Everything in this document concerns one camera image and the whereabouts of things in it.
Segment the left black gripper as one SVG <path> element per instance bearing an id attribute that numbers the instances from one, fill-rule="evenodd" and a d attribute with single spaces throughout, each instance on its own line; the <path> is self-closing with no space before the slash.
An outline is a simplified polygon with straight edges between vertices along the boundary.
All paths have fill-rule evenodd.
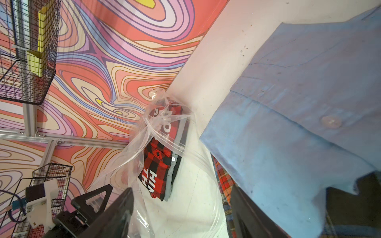
<path id="1" fill-rule="evenodd" d="M 55 227 L 45 233 L 45 238 L 78 238 L 105 211 L 113 187 L 108 184 L 74 198 L 71 205 L 73 212 L 62 211 L 54 219 Z M 93 197 L 105 193 L 97 211 L 87 204 Z"/>

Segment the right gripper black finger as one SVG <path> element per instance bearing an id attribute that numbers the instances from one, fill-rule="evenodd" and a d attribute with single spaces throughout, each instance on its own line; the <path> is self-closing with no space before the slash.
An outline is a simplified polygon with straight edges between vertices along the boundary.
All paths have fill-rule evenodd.
<path id="1" fill-rule="evenodd" d="M 133 211 L 134 194 L 129 187 L 79 237 L 126 238 Z"/>

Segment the clear plastic vacuum bag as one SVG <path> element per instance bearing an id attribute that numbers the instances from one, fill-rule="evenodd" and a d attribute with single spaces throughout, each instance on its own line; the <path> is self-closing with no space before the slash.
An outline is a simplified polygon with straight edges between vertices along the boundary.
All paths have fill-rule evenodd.
<path id="1" fill-rule="evenodd" d="M 110 205 L 131 189 L 127 238 L 226 238 L 227 222 L 211 154 L 195 115 L 163 89 L 150 94 L 131 139 L 91 188 L 110 185 Z"/>

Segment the red black buffalo plaid shirt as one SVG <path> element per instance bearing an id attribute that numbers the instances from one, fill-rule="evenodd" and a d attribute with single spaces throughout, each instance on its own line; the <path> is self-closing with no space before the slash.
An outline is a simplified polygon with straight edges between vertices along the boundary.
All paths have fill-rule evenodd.
<path id="1" fill-rule="evenodd" d="M 176 101 L 160 101 L 145 119 L 152 139 L 144 149 L 139 179 L 152 198 L 168 201 L 171 196 L 188 136 L 190 122 L 186 112 Z"/>

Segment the light blue shirt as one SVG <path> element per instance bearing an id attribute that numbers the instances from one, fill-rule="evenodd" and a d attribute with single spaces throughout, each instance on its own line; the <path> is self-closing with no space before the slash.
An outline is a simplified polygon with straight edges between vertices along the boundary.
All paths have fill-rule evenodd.
<path id="1" fill-rule="evenodd" d="M 381 168 L 381 9 L 280 24 L 200 139 L 288 235 L 319 237 L 326 189 Z"/>

